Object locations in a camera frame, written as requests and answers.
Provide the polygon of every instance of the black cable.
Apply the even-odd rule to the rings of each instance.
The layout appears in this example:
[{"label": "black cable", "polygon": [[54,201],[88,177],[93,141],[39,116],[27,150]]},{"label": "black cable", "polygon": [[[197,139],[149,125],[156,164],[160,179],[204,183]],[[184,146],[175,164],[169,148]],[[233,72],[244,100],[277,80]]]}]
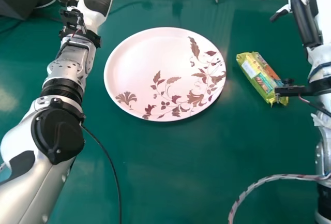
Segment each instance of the black cable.
[{"label": "black cable", "polygon": [[13,29],[17,28],[19,25],[21,25],[22,22],[23,22],[23,21],[18,21],[15,25],[13,25],[13,26],[11,26],[11,27],[8,27],[8,28],[6,28],[6,29],[4,29],[4,30],[1,30],[1,31],[0,31],[0,34],[3,34],[3,33],[5,33],[5,32],[8,32],[8,31],[10,31],[10,30],[13,30]]},{"label": "black cable", "polygon": [[95,142],[98,143],[98,145],[101,147],[101,149],[103,150],[103,152],[107,156],[107,159],[108,159],[108,161],[109,161],[109,163],[112,167],[115,182],[116,182],[117,195],[118,195],[118,223],[122,224],[122,195],[121,195],[121,189],[119,187],[118,177],[117,177],[117,173],[116,173],[116,170],[115,170],[114,163],[113,163],[112,159],[110,158],[109,153],[107,152],[106,148],[104,148],[104,146],[97,139],[97,137],[95,137],[94,134],[91,133],[83,124],[82,124],[82,128],[95,140]]},{"label": "black cable", "polygon": [[308,101],[307,99],[303,98],[302,96],[299,95],[300,100],[302,100],[303,102],[307,103],[308,105],[310,105],[311,107],[317,109],[318,111],[321,111],[322,113],[326,114],[327,116],[329,116],[331,118],[331,113],[329,111],[327,111],[325,108],[320,107],[318,105],[315,105],[314,103]]}]

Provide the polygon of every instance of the power cord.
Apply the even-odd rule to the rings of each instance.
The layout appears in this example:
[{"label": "power cord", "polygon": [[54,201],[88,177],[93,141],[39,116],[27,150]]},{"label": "power cord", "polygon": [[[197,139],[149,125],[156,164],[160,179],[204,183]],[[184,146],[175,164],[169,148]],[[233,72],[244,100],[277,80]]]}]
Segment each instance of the power cord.
[{"label": "power cord", "polygon": [[115,178],[115,183],[116,183],[116,188],[117,188],[117,195],[118,195],[118,223],[122,224],[122,195],[121,195],[121,189],[119,187],[119,182],[118,182],[118,177],[117,177],[117,173],[115,170],[115,166],[114,163],[112,161],[112,159],[109,156],[109,153],[107,152],[106,148],[104,148],[104,146],[101,144],[101,142],[97,139],[97,137],[94,136],[93,133],[91,133],[91,131],[89,131],[83,124],[81,125],[81,127],[95,140],[95,142],[97,142],[97,144],[101,147],[101,149],[103,150],[104,154],[107,156],[107,159],[112,167],[112,171],[114,174],[114,178]]}]

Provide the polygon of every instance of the robotic hand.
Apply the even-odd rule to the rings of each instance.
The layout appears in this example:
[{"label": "robotic hand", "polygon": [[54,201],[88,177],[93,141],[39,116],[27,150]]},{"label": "robotic hand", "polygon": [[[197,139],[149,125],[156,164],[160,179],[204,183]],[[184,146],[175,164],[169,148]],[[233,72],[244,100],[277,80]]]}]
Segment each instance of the robotic hand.
[{"label": "robotic hand", "polygon": [[0,145],[11,169],[9,179],[0,182],[0,223],[46,223],[84,147],[81,103],[100,47],[98,27],[112,0],[58,1],[67,7],[60,11],[64,23],[60,50],[47,67],[40,97]]},{"label": "robotic hand", "polygon": [[[317,96],[322,107],[312,114],[322,139],[316,146],[317,174],[331,173],[331,7],[329,0],[289,0],[270,19],[277,20],[293,13],[302,43],[312,65],[308,76],[309,86],[286,85],[275,89],[276,96]],[[318,210],[315,222],[331,224],[331,180],[318,183]]]}]

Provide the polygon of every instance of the leaf pattern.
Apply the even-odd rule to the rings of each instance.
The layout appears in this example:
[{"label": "leaf pattern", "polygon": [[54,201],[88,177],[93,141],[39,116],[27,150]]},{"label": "leaf pattern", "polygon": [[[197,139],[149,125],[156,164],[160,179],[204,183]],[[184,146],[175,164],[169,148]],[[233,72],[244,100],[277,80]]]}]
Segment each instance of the leaf pattern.
[{"label": "leaf pattern", "polygon": [[189,94],[187,95],[188,98],[188,103],[189,104],[193,104],[193,107],[196,107],[198,104],[199,106],[203,106],[205,105],[205,103],[202,103],[204,95],[200,94],[200,95],[196,95],[192,93],[192,90],[190,90]]},{"label": "leaf pattern", "polygon": [[199,60],[199,54],[200,54],[199,47],[198,47],[196,41],[193,38],[189,37],[189,39],[191,41],[191,50],[192,50],[192,53],[197,58],[197,60]]},{"label": "leaf pattern", "polygon": [[171,98],[171,101],[174,103],[174,104],[177,104],[177,99],[181,98],[181,96],[172,96]]},{"label": "leaf pattern", "polygon": [[169,79],[167,80],[167,84],[174,83],[174,82],[178,81],[179,79],[181,79],[181,77],[169,78]]},{"label": "leaf pattern", "polygon": [[153,78],[153,82],[154,83],[157,83],[160,78],[161,78],[161,71],[159,71],[158,73],[156,73],[156,75]]},{"label": "leaf pattern", "polygon": [[156,105],[149,105],[149,104],[148,104],[147,108],[145,108],[145,112],[146,112],[146,114],[151,115],[151,111],[152,111],[152,109],[155,108],[155,107],[156,107]]},{"label": "leaf pattern", "polygon": [[[217,83],[219,83],[223,78],[226,77],[226,71],[222,72],[222,75],[220,76],[212,76],[214,72],[216,71],[216,67],[213,68],[213,72],[210,72],[209,69],[211,69],[211,66],[216,66],[222,65],[223,61],[220,60],[220,58],[213,57],[217,54],[215,51],[207,51],[204,52],[204,54],[207,54],[212,59],[212,61],[207,60],[207,56],[203,55],[202,58],[204,58],[204,61],[199,60],[199,55],[201,53],[198,44],[196,43],[195,39],[192,37],[189,37],[190,43],[191,43],[191,50],[193,55],[190,58],[191,62],[191,67],[195,66],[195,63],[193,61],[194,57],[199,61],[199,64],[207,64],[207,66],[204,66],[202,68],[198,68],[198,73],[192,74],[193,77],[198,77],[201,79],[197,79],[196,83],[200,83],[200,86],[203,85],[204,83],[205,86],[205,92],[204,94],[195,94],[193,93],[193,89],[191,89],[188,93],[187,100],[183,100],[183,96],[180,95],[171,95],[169,94],[169,88],[171,87],[170,84],[175,83],[181,77],[171,77],[168,79],[161,79],[161,70],[158,71],[155,76],[153,77],[153,85],[150,87],[155,90],[157,94],[153,94],[153,98],[157,99],[158,97],[161,98],[160,100],[160,106],[158,106],[158,110],[162,110],[161,113],[155,113],[152,114],[152,110],[157,107],[157,105],[152,105],[148,104],[147,107],[145,108],[145,114],[142,115],[143,119],[148,120],[151,116],[154,116],[157,119],[163,118],[166,114],[172,114],[172,116],[175,117],[181,117],[181,113],[184,115],[184,113],[189,112],[189,115],[191,113],[196,112],[195,107],[202,107],[205,104],[212,101],[214,92],[218,89],[216,86]],[[119,103],[125,103],[130,107],[130,110],[133,110],[131,107],[130,102],[131,101],[136,101],[137,102],[137,97],[135,94],[132,94],[131,92],[124,92],[123,94],[119,94],[116,96],[116,99],[118,100]]]},{"label": "leaf pattern", "polygon": [[217,52],[209,51],[209,52],[205,52],[205,53],[208,54],[209,56],[214,56]]},{"label": "leaf pattern", "polygon": [[172,110],[172,116],[180,117],[179,107]]},{"label": "leaf pattern", "polygon": [[180,107],[180,110],[183,112],[183,113],[186,113],[188,112],[190,109],[184,109],[182,106]]},{"label": "leaf pattern", "polygon": [[131,101],[137,101],[136,95],[128,91],[124,92],[124,94],[119,94],[115,99],[118,100],[118,103],[124,102],[127,106],[130,105]]},{"label": "leaf pattern", "polygon": [[223,71],[223,75],[218,76],[218,77],[211,77],[212,78],[212,82],[214,84],[217,84],[219,81],[221,81],[223,78],[225,78],[227,75],[227,73],[225,71]]},{"label": "leaf pattern", "polygon": [[162,79],[160,81],[158,81],[157,85],[159,86],[161,83],[163,83],[165,81],[165,79]]},{"label": "leaf pattern", "polygon": [[195,73],[192,76],[203,78],[205,76],[205,74],[203,74],[203,73]]},{"label": "leaf pattern", "polygon": [[149,117],[152,115],[151,111],[152,111],[152,109],[155,108],[155,107],[156,107],[156,105],[149,105],[149,104],[148,104],[147,108],[145,108],[145,112],[146,112],[146,114],[143,115],[143,118],[144,118],[145,120],[148,120],[148,119],[149,119]]}]

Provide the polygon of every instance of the brown floral pattern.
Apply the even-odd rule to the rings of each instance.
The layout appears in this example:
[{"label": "brown floral pattern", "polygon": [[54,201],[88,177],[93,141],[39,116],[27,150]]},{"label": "brown floral pattern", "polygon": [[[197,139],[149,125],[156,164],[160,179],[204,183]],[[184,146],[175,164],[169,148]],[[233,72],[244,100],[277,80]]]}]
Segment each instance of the brown floral pattern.
[{"label": "brown floral pattern", "polygon": [[[153,98],[161,99],[160,105],[158,106],[148,104],[145,108],[145,113],[142,114],[142,118],[148,120],[151,116],[157,116],[157,118],[160,119],[163,118],[166,114],[172,114],[172,116],[181,117],[182,113],[186,113],[189,111],[189,114],[191,115],[191,113],[194,112],[194,109],[196,107],[202,107],[207,104],[208,101],[212,101],[213,92],[218,89],[217,84],[222,81],[223,78],[226,77],[225,71],[222,72],[222,75],[214,75],[216,68],[223,63],[219,58],[214,57],[217,52],[207,51],[205,53],[201,53],[195,39],[192,37],[188,38],[191,43],[191,50],[193,54],[190,58],[191,67],[195,66],[195,59],[199,62],[199,64],[203,65],[202,68],[197,68],[197,72],[192,74],[192,76],[197,78],[197,84],[205,85],[204,94],[195,94],[194,90],[191,89],[186,96],[171,95],[169,93],[169,88],[172,86],[173,83],[180,80],[181,77],[171,77],[168,79],[164,79],[161,76],[161,71],[158,71],[153,77],[153,84],[150,87],[154,91]],[[131,110],[132,108],[130,102],[137,101],[136,95],[132,94],[131,92],[124,92],[124,94],[119,94],[118,96],[116,96],[116,99],[119,103],[123,102],[128,105]],[[152,111],[154,109],[161,110],[162,114],[153,114]]]}]

